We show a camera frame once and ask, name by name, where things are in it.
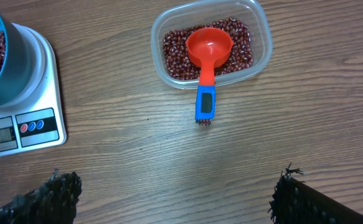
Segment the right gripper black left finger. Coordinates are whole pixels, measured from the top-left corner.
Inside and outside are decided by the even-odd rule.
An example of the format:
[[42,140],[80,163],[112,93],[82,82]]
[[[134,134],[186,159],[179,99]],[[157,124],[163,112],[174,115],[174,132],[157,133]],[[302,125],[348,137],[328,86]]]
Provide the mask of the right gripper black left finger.
[[58,175],[56,169],[47,182],[0,208],[0,223],[72,224],[82,193],[82,180],[76,174]]

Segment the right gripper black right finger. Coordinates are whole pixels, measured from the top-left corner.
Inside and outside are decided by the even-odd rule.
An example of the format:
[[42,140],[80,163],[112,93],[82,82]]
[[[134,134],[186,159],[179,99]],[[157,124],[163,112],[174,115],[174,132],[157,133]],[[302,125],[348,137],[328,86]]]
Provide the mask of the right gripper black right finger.
[[269,201],[270,219],[277,224],[363,224],[363,215],[292,177],[303,175],[288,166]]

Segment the orange measuring scoop blue handle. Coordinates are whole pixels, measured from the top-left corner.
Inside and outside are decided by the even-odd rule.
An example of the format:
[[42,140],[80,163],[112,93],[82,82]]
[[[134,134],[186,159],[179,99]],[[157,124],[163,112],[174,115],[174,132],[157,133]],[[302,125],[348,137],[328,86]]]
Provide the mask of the orange measuring scoop blue handle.
[[206,27],[193,32],[186,41],[190,61],[200,68],[196,95],[195,120],[210,126],[215,116],[215,69],[229,58],[233,40],[225,31]]

